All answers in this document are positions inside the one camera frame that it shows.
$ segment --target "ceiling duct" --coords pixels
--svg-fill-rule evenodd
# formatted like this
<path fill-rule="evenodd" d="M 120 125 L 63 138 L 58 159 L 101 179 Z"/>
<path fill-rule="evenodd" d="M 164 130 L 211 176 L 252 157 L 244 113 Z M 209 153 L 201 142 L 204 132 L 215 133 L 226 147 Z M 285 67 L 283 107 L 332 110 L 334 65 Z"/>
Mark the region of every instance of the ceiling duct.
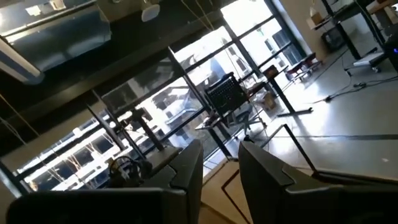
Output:
<path fill-rule="evenodd" d="M 29 0 L 1 8 L 0 17 L 0 68 L 26 84 L 39 83 L 46 70 L 111 38 L 96 1 Z"/>

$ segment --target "glass wall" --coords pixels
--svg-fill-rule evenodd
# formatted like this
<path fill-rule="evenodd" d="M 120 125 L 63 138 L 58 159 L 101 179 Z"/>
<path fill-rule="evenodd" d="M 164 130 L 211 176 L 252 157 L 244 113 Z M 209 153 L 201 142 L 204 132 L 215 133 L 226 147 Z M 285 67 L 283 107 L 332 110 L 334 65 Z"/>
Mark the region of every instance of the glass wall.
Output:
<path fill-rule="evenodd" d="M 102 96 L 118 120 L 129 120 L 126 131 L 144 154 L 156 148 L 142 126 L 129 119 L 133 109 L 144 110 L 144 121 L 163 145 L 186 147 L 194 139 L 200 139 L 206 157 L 219 147 L 215 138 L 224 142 L 229 139 L 221 134 L 226 129 L 223 125 L 214 129 L 217 136 L 197 129 L 210 112 L 201 96 L 203 90 L 229 72 L 234 73 L 243 88 L 250 88 L 265 80 L 256 71 L 262 72 L 271 65 L 282 70 L 302 59 L 284 25 L 263 0 L 237 0 L 221 11 L 226 24 L 176 50 L 174 55 L 179 65 L 173 64 L 175 60 L 170 54 L 148 69 L 131 74 L 130 80 Z M 185 72 L 176 70 L 178 66 Z M 289 84 L 283 73 L 276 80 L 281 87 Z M 242 110 L 250 111 L 252 116 L 258 113 L 249 104 L 236 113 Z M 99 115 L 115 127 L 105 111 Z M 234 134 L 241 128 L 232 126 L 226 131 Z M 137 156 L 124 136 L 119 137 L 123 149 L 91 118 L 17 173 L 32 190 L 98 188 L 108 180 L 107 161 L 126 154 Z"/>

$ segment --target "light fixture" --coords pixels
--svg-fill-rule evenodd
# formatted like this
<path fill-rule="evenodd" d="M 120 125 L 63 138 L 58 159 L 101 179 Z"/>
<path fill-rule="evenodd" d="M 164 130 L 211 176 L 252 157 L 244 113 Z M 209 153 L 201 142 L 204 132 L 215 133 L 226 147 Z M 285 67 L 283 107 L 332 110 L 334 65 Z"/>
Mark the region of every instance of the light fixture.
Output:
<path fill-rule="evenodd" d="M 142 14 L 141 19 L 143 22 L 150 21 L 157 17 L 160 12 L 160 5 L 152 4 L 149 0 L 142 0 Z"/>

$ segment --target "white floor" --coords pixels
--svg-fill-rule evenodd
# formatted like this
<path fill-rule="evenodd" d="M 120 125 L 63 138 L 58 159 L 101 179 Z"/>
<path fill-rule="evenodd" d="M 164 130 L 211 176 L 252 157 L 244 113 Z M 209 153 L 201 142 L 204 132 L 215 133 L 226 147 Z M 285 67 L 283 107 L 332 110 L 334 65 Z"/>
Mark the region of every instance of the white floor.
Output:
<path fill-rule="evenodd" d="M 371 36 L 357 41 L 356 45 L 362 54 L 376 46 Z M 343 51 L 341 49 L 331 55 L 323 69 Z M 286 90 L 287 98 L 296 110 L 311 106 L 314 112 L 278 118 L 272 122 L 263 115 L 268 123 L 267 133 L 271 134 L 279 125 L 287 124 L 318 169 L 398 179 L 398 81 L 339 96 L 330 103 L 310 104 L 347 86 L 349 76 L 342 65 L 348 66 L 353 61 L 347 52 L 320 77 L 318 72 L 306 83 L 293 85 Z M 380 64 L 380 68 L 381 73 L 374 73 L 368 68 L 352 70 L 354 76 L 347 90 L 355 83 L 398 75 L 389 61 Z M 234 154 L 237 146 L 236 141 L 227 145 Z M 293 166 L 307 166 L 285 131 L 281 131 L 265 150 Z M 218 152 L 210 161 L 214 164 L 214 161 L 222 158 Z"/>

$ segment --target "cardboard box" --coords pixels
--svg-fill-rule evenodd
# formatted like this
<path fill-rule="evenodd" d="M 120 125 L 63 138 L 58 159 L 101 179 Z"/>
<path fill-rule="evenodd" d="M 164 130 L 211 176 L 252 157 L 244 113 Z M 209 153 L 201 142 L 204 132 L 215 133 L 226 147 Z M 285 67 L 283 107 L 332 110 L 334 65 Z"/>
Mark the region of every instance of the cardboard box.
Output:
<path fill-rule="evenodd" d="M 307 24 L 311 29 L 314 29 L 318 24 L 323 21 L 323 18 L 319 12 L 307 19 Z"/>

